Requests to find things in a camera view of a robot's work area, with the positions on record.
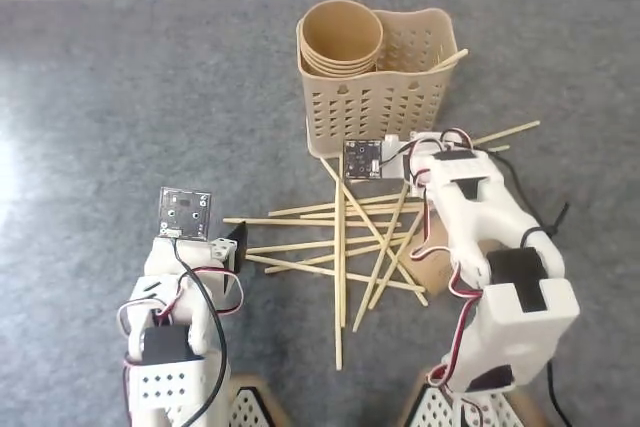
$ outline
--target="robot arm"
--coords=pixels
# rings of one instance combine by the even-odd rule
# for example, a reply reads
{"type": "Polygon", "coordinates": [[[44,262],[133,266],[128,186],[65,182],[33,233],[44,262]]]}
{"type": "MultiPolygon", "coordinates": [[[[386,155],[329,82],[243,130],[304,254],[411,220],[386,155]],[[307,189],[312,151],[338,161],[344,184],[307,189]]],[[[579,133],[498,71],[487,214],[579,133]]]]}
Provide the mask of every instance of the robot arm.
{"type": "Polygon", "coordinates": [[[180,262],[196,272],[216,305],[237,281],[246,226],[227,239],[208,242],[210,202],[210,194],[163,189],[160,234],[153,241],[144,276],[123,306],[129,324],[126,395],[134,427],[185,425],[218,384],[212,404],[188,425],[229,422],[226,343],[222,334],[220,346],[212,344],[212,313],[180,262]]]}
{"type": "Polygon", "coordinates": [[[449,235],[452,265],[480,291],[475,318],[455,347],[447,387],[454,393],[510,390],[544,367],[579,307],[563,278],[560,252],[544,232],[531,232],[538,223],[509,194],[487,153],[459,147],[459,135],[444,144],[440,139],[427,132],[412,134],[409,143],[397,136],[349,141],[346,175],[403,178],[413,195],[433,203],[449,235]],[[485,257],[478,247],[484,239],[506,249],[485,257]]]}

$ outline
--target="wire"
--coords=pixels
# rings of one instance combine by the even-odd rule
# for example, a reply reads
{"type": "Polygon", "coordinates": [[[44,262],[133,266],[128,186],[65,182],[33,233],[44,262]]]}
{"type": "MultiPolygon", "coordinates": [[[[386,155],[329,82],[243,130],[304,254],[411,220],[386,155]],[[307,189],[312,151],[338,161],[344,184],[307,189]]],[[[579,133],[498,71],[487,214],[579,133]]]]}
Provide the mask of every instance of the wire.
{"type": "Polygon", "coordinates": [[[193,425],[207,411],[209,407],[211,407],[211,404],[213,404],[213,401],[216,399],[218,393],[220,392],[220,389],[222,388],[224,376],[227,371],[227,340],[224,336],[224,330],[222,328],[222,322],[220,322],[220,316],[218,315],[218,311],[216,310],[215,305],[213,305],[213,300],[207,293],[206,287],[204,286],[200,278],[193,272],[193,269],[189,266],[189,264],[187,264],[180,258],[180,254],[178,254],[178,244],[176,242],[176,239],[171,239],[171,244],[173,246],[173,253],[176,257],[176,260],[180,262],[186,274],[191,278],[193,283],[196,284],[198,290],[200,290],[200,293],[202,294],[202,297],[204,298],[204,301],[209,308],[211,317],[213,317],[213,322],[215,323],[216,330],[218,331],[218,337],[220,338],[220,369],[218,370],[218,378],[216,379],[216,383],[214,384],[213,389],[211,389],[211,393],[204,401],[202,406],[196,412],[194,412],[194,414],[189,417],[189,419],[187,419],[187,421],[182,425],[182,427],[189,427],[193,425]]]}
{"type": "MultiPolygon", "coordinates": [[[[236,281],[236,284],[238,285],[238,289],[240,290],[240,300],[238,301],[238,304],[229,309],[216,309],[218,312],[218,315],[224,316],[224,315],[234,314],[242,308],[242,305],[244,304],[244,289],[242,288],[242,283],[240,282],[240,279],[235,273],[230,272],[229,270],[224,269],[222,267],[195,267],[192,270],[194,273],[196,272],[217,273],[223,276],[231,277],[236,281]]],[[[178,278],[178,288],[176,290],[176,296],[169,303],[169,305],[158,315],[158,317],[161,320],[163,320],[173,312],[173,309],[175,308],[178,302],[178,299],[184,292],[184,288],[182,287],[182,281],[184,280],[185,277],[187,277],[186,272],[180,275],[180,277],[178,278]]]]}
{"type": "Polygon", "coordinates": [[[553,408],[556,409],[558,416],[564,422],[566,427],[572,427],[571,422],[569,421],[569,417],[565,415],[562,408],[560,408],[560,404],[558,404],[558,399],[556,398],[556,390],[553,386],[553,359],[547,362],[547,390],[549,390],[549,398],[551,399],[551,403],[553,404],[553,408]]]}
{"type": "Polygon", "coordinates": [[[471,136],[469,134],[467,134],[464,130],[459,129],[458,127],[451,127],[449,129],[444,129],[442,131],[442,133],[440,134],[440,142],[445,142],[445,136],[449,132],[454,132],[454,133],[460,135],[460,137],[462,137],[466,141],[466,143],[467,143],[466,147],[468,147],[469,149],[473,150],[473,142],[471,140],[471,136]]]}
{"type": "Polygon", "coordinates": [[[482,409],[480,408],[480,406],[475,402],[470,401],[469,399],[465,399],[464,397],[460,397],[460,400],[462,400],[465,404],[470,405],[472,408],[475,408],[478,411],[478,416],[480,417],[479,425],[480,426],[484,425],[484,417],[482,415],[482,409]]]}
{"type": "Polygon", "coordinates": [[[449,359],[448,364],[439,364],[436,365],[431,371],[427,374],[427,382],[431,384],[433,387],[444,387],[447,385],[447,382],[451,379],[453,372],[456,368],[456,364],[458,362],[458,354],[460,353],[460,345],[462,344],[462,334],[464,333],[464,328],[467,323],[467,318],[469,317],[469,313],[471,312],[471,307],[475,305],[476,302],[480,300],[482,297],[482,291],[459,291],[456,289],[455,284],[460,279],[460,264],[458,263],[454,267],[453,275],[449,280],[449,290],[456,297],[460,297],[466,299],[462,310],[460,311],[460,316],[458,317],[458,324],[456,325],[456,330],[453,334],[453,340],[451,342],[451,358],[449,359]]]}
{"type": "Polygon", "coordinates": [[[417,147],[418,144],[428,144],[428,143],[432,143],[432,144],[436,144],[439,148],[440,151],[445,150],[444,149],[444,145],[442,145],[442,142],[440,142],[438,139],[433,139],[433,138],[419,138],[419,139],[415,139],[412,140],[410,142],[407,142],[406,144],[404,144],[402,147],[400,147],[395,154],[393,154],[391,157],[389,157],[386,160],[383,160],[382,162],[380,162],[380,166],[383,166],[385,164],[388,164],[389,162],[391,162],[393,159],[395,159],[398,155],[406,152],[407,150],[413,151],[413,149],[415,147],[417,147]]]}
{"type": "MultiPolygon", "coordinates": [[[[120,330],[120,333],[125,336],[125,337],[129,337],[129,335],[131,334],[131,330],[127,331],[127,329],[124,326],[124,319],[122,318],[122,314],[129,308],[129,307],[133,307],[135,305],[144,305],[144,304],[149,304],[149,303],[156,303],[160,305],[159,309],[152,309],[151,312],[155,313],[155,310],[158,310],[160,312],[158,312],[158,315],[161,315],[162,312],[164,312],[164,309],[167,307],[167,304],[164,303],[162,300],[158,299],[155,297],[155,294],[151,294],[148,297],[142,297],[140,299],[132,299],[132,300],[128,300],[127,302],[125,302],[124,304],[122,304],[119,308],[118,311],[116,312],[116,323],[118,324],[118,330],[120,330]]],[[[171,318],[169,316],[169,321],[171,323],[173,323],[173,318],[171,318]]]]}
{"type": "Polygon", "coordinates": [[[122,392],[124,394],[124,411],[129,419],[129,426],[132,425],[131,411],[129,410],[129,366],[125,362],[122,366],[122,392]]]}

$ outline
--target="floor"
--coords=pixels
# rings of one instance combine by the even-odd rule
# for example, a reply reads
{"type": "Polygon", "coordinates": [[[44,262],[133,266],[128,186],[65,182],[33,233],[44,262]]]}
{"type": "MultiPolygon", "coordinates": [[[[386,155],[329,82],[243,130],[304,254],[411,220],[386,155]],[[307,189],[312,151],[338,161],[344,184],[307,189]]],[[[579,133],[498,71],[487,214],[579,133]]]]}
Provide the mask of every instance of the floor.
{"type": "MultiPolygon", "coordinates": [[[[213,235],[223,216],[333,200],[294,65],[296,21],[317,1],[0,1],[3,425],[125,425],[114,314],[142,273],[161,186],[212,191],[213,235]]],[[[558,347],[558,397],[574,425],[635,425],[640,0],[362,1],[452,15],[471,55],[440,125],[542,120],[507,156],[546,218],[572,203],[556,239],[582,313],[558,347]]],[[[459,303],[425,310],[388,291],[346,336],[338,373],[332,282],[262,270],[246,266],[246,306],[225,323],[232,369],[265,377],[295,425],[391,425],[459,303]]],[[[351,286],[351,316],[362,291],[351,286]]],[[[551,412],[542,376],[531,389],[551,412]]]]}

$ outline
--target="perforated plastic part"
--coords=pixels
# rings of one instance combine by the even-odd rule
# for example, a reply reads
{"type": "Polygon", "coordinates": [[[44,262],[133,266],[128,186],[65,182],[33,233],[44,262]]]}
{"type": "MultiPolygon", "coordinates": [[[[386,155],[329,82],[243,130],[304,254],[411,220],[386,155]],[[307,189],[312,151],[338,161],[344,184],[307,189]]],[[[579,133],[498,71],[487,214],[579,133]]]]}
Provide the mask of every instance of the perforated plastic part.
{"type": "MultiPolygon", "coordinates": [[[[506,398],[501,394],[473,399],[482,409],[483,425],[475,407],[464,404],[465,420],[471,427],[524,427],[506,398]]],[[[427,389],[420,400],[410,427],[448,427],[453,426],[454,417],[451,405],[438,389],[427,389]]]]}
{"type": "Polygon", "coordinates": [[[348,79],[312,75],[298,35],[308,144],[316,157],[338,155],[345,139],[398,134],[407,140],[411,131],[430,130],[436,120],[456,63],[426,71],[458,50],[450,17],[440,9],[375,13],[384,27],[377,72],[348,79]]]}
{"type": "Polygon", "coordinates": [[[129,370],[131,410],[202,404],[206,398],[204,361],[135,366],[129,370]]]}
{"type": "Polygon", "coordinates": [[[269,415],[253,390],[243,388],[233,401],[230,410],[229,427],[271,427],[269,415]]]}

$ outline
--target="plastic basket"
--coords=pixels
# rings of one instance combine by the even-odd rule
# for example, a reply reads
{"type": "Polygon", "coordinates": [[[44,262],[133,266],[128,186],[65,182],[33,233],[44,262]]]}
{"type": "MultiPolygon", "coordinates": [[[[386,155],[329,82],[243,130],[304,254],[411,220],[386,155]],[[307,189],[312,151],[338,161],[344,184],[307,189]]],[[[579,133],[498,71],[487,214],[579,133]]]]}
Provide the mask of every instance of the plastic basket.
{"type": "Polygon", "coordinates": [[[344,140],[382,139],[430,130],[456,63],[429,69],[458,51],[449,15],[441,9],[418,12],[375,11],[384,28],[377,71],[346,79],[308,72],[300,55],[307,112],[307,140],[315,157],[335,157],[344,140]]]}

